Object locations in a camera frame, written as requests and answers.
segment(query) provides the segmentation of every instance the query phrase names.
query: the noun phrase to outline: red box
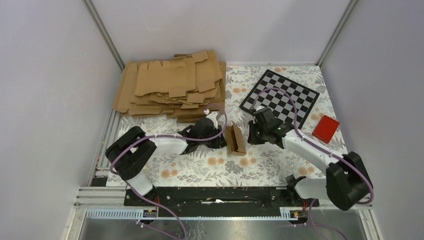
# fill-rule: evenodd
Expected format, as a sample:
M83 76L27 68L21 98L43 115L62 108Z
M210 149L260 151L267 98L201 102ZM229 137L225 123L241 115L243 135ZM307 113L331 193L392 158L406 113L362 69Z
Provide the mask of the red box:
M332 119L327 115L324 115L321 120L319 120L315 130L313 130L312 136L328 144L331 141L331 138L334 136L334 133L336 132L339 125L340 122Z

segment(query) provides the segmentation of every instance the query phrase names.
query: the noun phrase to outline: gray wall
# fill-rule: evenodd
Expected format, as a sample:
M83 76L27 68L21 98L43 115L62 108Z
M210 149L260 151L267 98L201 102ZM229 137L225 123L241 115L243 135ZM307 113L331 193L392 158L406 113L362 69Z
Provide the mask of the gray wall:
M80 0L0 7L0 239L58 240L120 71Z
M93 0L122 59L215 49L227 63L315 63L349 0Z
M322 73L385 240L422 239L424 3L359 1Z

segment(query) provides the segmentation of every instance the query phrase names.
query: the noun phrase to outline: checkerboard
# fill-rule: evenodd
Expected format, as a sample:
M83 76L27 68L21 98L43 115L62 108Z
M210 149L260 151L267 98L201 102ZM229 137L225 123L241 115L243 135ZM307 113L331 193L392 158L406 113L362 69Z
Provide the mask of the checkerboard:
M295 101L297 108L296 121L299 129L302 128L320 95L318 92L300 83L281 76L271 70L266 70L247 97L243 100L240 108L250 114L253 114L254 111L251 109L253 107L253 101L258 93L267 88L283 89ZM257 106L269 107L272 109L274 116L293 126L295 112L293 106L289 102L289 98L284 96L282 92L271 90L269 92L262 93L255 104L255 107Z

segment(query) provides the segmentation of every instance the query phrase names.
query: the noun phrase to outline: tabletop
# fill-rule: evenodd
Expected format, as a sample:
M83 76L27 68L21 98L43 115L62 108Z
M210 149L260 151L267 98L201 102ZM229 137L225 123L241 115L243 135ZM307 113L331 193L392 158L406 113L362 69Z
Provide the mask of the tabletop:
M228 66L226 68L225 111L228 122L241 129L246 144L244 156L227 155L227 148L210 149L200 146L186 155L168 155L150 159L143 171L156 187L240 187L285 186L285 177L324 178L314 165L286 149L273 144L250 145L248 121L253 116L239 108L243 99L266 70L274 71L320 93L301 131L312 137L312 132L322 116L336 119L333 105L318 66ZM218 121L224 124L224 116ZM140 126L152 134L174 134L190 125L167 119L165 115L132 118L124 116L119 123L117 138L133 126ZM347 149L338 128L327 146L341 153ZM124 187L125 182L109 173L107 187Z

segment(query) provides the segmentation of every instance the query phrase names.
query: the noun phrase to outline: gray floor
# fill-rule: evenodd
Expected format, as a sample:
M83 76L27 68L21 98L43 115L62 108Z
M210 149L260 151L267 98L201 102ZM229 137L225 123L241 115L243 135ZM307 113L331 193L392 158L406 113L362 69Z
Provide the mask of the gray floor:
M361 219L354 210L313 210L314 222L340 229L350 240L365 240ZM312 226L292 227L288 221L276 220L188 220L184 221L188 240L314 240L322 239ZM153 226L182 238L176 220L156 220ZM343 240L337 232L318 228L327 238ZM87 219L81 240L170 240L148 228L141 228L134 220Z

